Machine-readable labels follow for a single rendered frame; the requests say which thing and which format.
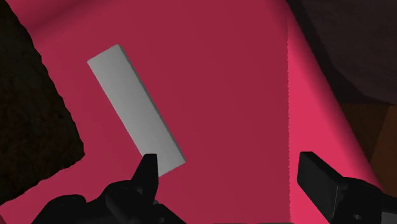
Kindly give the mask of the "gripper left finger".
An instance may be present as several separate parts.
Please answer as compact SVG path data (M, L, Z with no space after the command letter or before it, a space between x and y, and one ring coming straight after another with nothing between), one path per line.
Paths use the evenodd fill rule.
M94 200L63 195L49 201L32 224L186 224L158 203L158 162L145 154L132 179L109 184Z

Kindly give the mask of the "dark brown rough cushion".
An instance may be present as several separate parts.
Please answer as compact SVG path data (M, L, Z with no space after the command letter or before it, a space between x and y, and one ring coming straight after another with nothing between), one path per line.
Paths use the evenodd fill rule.
M0 0L0 206L84 154L76 124L30 34Z

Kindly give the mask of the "flat grey rectangular block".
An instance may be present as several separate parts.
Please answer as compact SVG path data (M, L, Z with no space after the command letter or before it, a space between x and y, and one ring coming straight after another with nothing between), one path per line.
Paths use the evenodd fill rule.
M186 163L124 49L116 44L87 61L140 154L156 153L158 174Z

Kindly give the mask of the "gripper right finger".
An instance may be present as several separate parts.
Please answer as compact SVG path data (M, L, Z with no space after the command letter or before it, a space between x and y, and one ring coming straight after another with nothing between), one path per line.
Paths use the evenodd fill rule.
M344 177L311 151L299 155L297 183L329 224L397 224L397 198Z

